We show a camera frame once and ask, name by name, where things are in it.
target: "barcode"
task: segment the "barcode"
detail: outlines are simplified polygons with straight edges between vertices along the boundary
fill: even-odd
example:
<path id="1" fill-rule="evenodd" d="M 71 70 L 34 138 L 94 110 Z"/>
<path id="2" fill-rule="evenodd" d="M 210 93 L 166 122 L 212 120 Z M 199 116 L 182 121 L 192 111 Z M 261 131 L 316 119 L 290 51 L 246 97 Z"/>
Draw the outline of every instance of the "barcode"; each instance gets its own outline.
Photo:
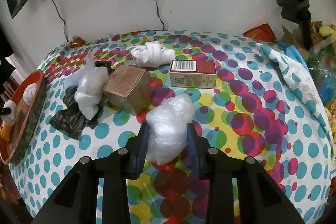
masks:
<path id="1" fill-rule="evenodd" d="M 184 84 L 184 78 L 176 78 L 175 77 L 175 84 L 183 85 Z"/>
<path id="2" fill-rule="evenodd" d="M 171 66 L 172 70 L 196 71 L 196 61 L 174 60 Z"/>

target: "metal screw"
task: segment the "metal screw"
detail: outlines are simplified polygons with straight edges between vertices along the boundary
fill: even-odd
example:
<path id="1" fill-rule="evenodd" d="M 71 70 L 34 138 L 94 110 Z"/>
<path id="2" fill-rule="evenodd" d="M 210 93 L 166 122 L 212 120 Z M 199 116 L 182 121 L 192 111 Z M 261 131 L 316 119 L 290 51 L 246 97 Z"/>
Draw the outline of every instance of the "metal screw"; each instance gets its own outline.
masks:
<path id="1" fill-rule="evenodd" d="M 246 162 L 247 162 L 248 164 L 255 164 L 255 158 L 248 157 L 248 158 L 246 158 Z"/>
<path id="2" fill-rule="evenodd" d="M 216 155 L 218 153 L 217 148 L 211 147 L 209 148 L 208 152 L 212 155 Z"/>
<path id="3" fill-rule="evenodd" d="M 125 147 L 120 148 L 120 149 L 118 150 L 118 153 L 119 153 L 120 155 L 125 155 L 125 154 L 127 154 L 127 152 L 128 152 L 128 150 L 127 150 L 127 148 L 125 148 Z"/>
<path id="4" fill-rule="evenodd" d="M 87 164 L 89 161 L 90 161 L 90 158 L 87 156 L 82 157 L 80 160 L 81 164 Z"/>

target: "small cardboard box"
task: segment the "small cardboard box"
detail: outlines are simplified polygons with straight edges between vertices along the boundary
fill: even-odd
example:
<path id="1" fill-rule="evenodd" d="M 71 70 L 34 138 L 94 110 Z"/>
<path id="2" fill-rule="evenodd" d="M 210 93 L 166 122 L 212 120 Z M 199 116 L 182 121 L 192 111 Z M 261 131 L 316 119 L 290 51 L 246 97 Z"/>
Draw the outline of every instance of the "small cardboard box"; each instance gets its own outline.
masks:
<path id="1" fill-rule="evenodd" d="M 103 93 L 112 105 L 139 115 L 151 96 L 149 76 L 144 69 L 120 66 L 103 86 Z"/>
<path id="2" fill-rule="evenodd" d="M 169 74 L 172 86 L 213 89 L 216 85 L 214 61 L 173 60 Z"/>

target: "bed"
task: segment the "bed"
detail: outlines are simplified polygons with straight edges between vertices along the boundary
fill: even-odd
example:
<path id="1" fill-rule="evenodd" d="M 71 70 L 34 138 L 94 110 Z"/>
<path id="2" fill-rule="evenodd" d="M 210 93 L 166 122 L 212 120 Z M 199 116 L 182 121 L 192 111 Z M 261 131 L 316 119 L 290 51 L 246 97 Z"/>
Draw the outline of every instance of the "bed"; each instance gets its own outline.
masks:
<path id="1" fill-rule="evenodd" d="M 99 125 L 85 128 L 79 141 L 68 138 L 49 121 L 64 108 L 63 81 L 83 66 L 88 51 L 113 66 L 134 65 L 130 51 L 146 41 L 160 41 L 175 50 L 177 59 L 214 60 L 214 89 L 174 88 L 169 65 L 150 69 L 152 96 L 139 116 L 108 105 Z M 47 96 L 24 159 L 10 165 L 28 211 L 35 216 L 71 167 L 83 156 L 108 156 L 135 136 L 146 114 L 163 99 L 190 96 L 199 135 L 231 157 L 258 159 L 279 184 L 306 223 L 323 213 L 330 189 L 333 140 L 312 80 L 298 62 L 280 53 L 276 43 L 260 43 L 225 33 L 142 31 L 114 35 L 82 47 L 67 43 L 52 50 L 39 69 L 48 81 Z M 158 166 L 146 162 L 137 181 L 128 181 L 132 223 L 204 223 L 209 183 L 190 171 L 188 151 Z M 102 223 L 102 186 L 97 200 L 97 223 Z M 239 202 L 234 183 L 235 216 Z"/>

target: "black plastic bag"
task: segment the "black plastic bag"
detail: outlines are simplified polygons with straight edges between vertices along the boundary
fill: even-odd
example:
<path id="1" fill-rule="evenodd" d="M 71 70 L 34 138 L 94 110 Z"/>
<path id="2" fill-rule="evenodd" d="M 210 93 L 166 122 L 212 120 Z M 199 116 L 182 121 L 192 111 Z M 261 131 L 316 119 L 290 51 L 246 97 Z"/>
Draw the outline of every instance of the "black plastic bag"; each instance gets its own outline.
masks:
<path id="1" fill-rule="evenodd" d="M 78 108 L 78 103 L 75 101 L 77 88 L 76 86 L 67 89 L 63 98 L 67 109 L 60 110 L 49 121 L 51 126 L 75 140 L 79 140 L 84 127 L 93 129 L 98 125 L 97 117 L 99 113 L 98 111 L 91 120 L 85 118 Z"/>

